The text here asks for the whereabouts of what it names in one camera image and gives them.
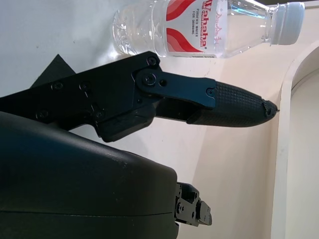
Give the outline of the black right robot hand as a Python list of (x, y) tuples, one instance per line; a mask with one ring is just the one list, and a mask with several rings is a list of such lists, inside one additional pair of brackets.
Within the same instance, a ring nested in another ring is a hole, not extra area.
[(176, 172), (108, 146), (154, 118), (251, 127), (277, 106), (209, 78), (164, 72), (153, 52), (81, 73), (57, 55), (24, 91), (0, 100), (3, 239), (174, 239), (212, 224)]

